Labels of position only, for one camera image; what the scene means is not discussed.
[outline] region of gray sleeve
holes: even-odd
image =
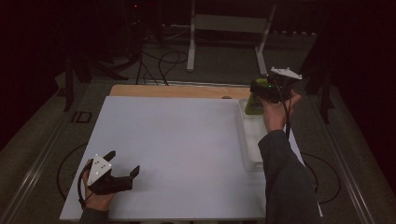
[[[108,224],[108,211],[84,208],[79,224]]]
[[[266,224],[320,223],[314,186],[283,131],[259,142],[266,178]]]

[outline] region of dark background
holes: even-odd
[[[78,48],[103,58],[115,48],[108,44],[103,33],[103,26],[108,24],[101,21],[94,7],[96,2],[14,0],[0,3],[0,148],[58,90],[53,78],[64,71],[67,51]],[[223,10],[220,13],[227,15],[244,11],[234,4],[219,7],[214,2],[203,1],[198,9]],[[321,30],[303,69],[309,72],[318,87],[323,82],[323,74],[332,73],[332,84],[339,88],[395,191],[393,139],[396,119],[393,116],[396,103],[392,68],[396,52],[396,16],[393,13],[396,4],[384,0],[348,4],[329,2],[300,3],[301,10],[285,4],[278,9],[272,29],[305,30],[308,33]],[[163,6],[163,23],[189,23],[188,1],[168,0],[160,4]],[[297,19],[304,22],[297,23],[300,25],[290,22]]]

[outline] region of white tabletop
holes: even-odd
[[[238,100],[108,96],[78,168],[116,150],[112,175],[136,165],[134,189],[118,193],[113,220],[265,217],[264,172],[242,163]],[[77,220],[77,180],[60,219]]]

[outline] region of metal stand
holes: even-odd
[[[187,60],[187,71],[192,72],[194,70],[195,29],[203,29],[262,34],[262,42],[259,46],[255,48],[255,51],[260,74],[262,76],[266,76],[267,69],[265,67],[265,61],[264,57],[262,56],[262,51],[264,49],[265,41],[269,34],[275,12],[276,6],[273,5],[270,11],[270,15],[267,19],[203,15],[195,13],[195,0],[191,0],[191,36],[189,57]]]

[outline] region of person's hand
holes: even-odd
[[[84,172],[82,179],[84,181],[85,186],[85,207],[93,208],[99,211],[107,211],[111,201],[113,200],[115,193],[107,194],[107,195],[97,195],[94,194],[90,189],[88,189],[88,176],[90,175],[90,170]]]
[[[290,91],[290,99],[286,101],[286,106],[290,115],[293,113],[294,105],[297,104],[301,98],[301,95],[297,94],[294,90]],[[260,97],[259,100],[262,102],[264,124],[267,132],[283,130],[286,124],[286,113],[283,104],[273,104]]]

